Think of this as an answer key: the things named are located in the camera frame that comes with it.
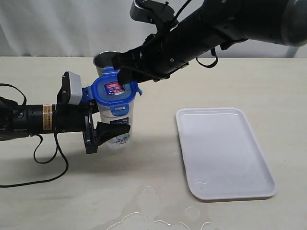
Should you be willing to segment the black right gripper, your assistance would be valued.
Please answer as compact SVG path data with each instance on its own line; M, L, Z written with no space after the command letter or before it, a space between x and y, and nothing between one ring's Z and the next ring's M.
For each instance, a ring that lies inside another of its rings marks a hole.
M157 33L147 36L141 46L111 58L120 85L168 79L189 64L189 17L179 22L167 3L143 1Z

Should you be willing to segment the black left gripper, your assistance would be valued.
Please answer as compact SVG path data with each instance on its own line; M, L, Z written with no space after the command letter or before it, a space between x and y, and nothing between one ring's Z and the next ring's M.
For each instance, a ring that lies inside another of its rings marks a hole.
M87 154L94 154L98 146L117 136L129 133L128 124L109 124L98 122L96 129L92 115L98 112L94 100L80 102L78 105L68 104L70 96L70 80L68 71L62 75L62 85L57 94L57 104L53 116L53 128L59 133L82 132Z

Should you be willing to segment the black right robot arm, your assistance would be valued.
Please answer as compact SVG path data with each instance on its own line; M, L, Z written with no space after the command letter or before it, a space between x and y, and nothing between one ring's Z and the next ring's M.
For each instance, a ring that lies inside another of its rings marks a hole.
M205 0L184 20L168 2L135 0L130 17L156 26L139 47L115 54L118 81L160 81L215 48L247 40L300 47L307 43L304 0Z

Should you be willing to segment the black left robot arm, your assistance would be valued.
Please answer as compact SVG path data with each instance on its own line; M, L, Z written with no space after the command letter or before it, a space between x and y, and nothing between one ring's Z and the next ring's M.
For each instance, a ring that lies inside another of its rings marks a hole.
M81 77L66 71L57 94L56 104L22 104L1 97L0 139L2 141L28 136L81 132L86 153L97 153L98 146L130 131L128 124L98 122L93 125L92 115L98 105L92 99L83 101Z

